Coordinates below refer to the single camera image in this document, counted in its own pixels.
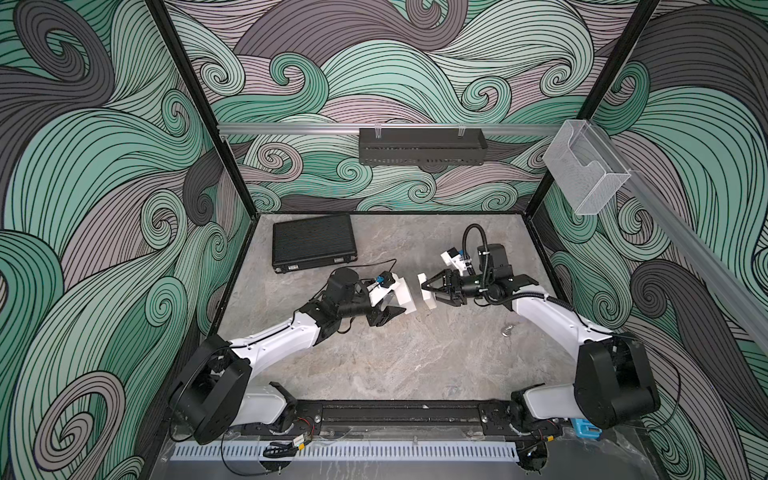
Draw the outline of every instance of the red wire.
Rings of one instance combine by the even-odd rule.
[[[315,425],[310,425],[310,421],[305,419],[304,417],[298,417],[299,420],[303,420],[306,423],[306,426],[312,429],[312,433],[310,433],[310,436],[315,435]]]

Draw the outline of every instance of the black case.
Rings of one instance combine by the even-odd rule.
[[[348,214],[275,223],[272,227],[272,268],[295,272],[357,260],[357,246]]]

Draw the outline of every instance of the aluminum rail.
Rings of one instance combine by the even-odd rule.
[[[645,180],[644,173],[627,164],[607,135],[595,135],[591,140],[609,167],[614,171],[628,170],[632,173],[624,185],[634,193],[674,246],[694,265],[704,282],[738,319],[739,325],[764,352],[768,352],[768,315],[765,306],[669,207],[656,187]]]
[[[485,135],[551,137],[559,124],[319,124],[319,123],[228,123],[219,124],[221,135],[357,135],[361,128],[481,128]]]

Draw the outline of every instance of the blue object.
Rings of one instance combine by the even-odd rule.
[[[603,432],[602,429],[592,425],[587,419],[571,419],[571,423],[574,426],[576,436],[580,439],[597,440]]]

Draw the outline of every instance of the wave pattern wall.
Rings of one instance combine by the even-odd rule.
[[[594,121],[768,310],[768,25],[762,2],[662,2]],[[604,49],[613,48],[608,42]],[[535,225],[571,302],[677,364],[650,433],[671,478],[768,474],[768,359],[633,197]],[[674,371],[650,352],[662,409]]]
[[[599,51],[610,52],[634,10],[576,0],[167,3],[219,122],[560,123],[578,113],[605,65]],[[523,211],[548,139],[491,140],[489,164],[429,172],[352,167],[354,137],[230,143],[250,143],[238,161],[262,211]],[[263,144],[273,151],[259,154]]]
[[[5,2],[0,84],[0,475],[137,478],[249,218],[143,0]]]

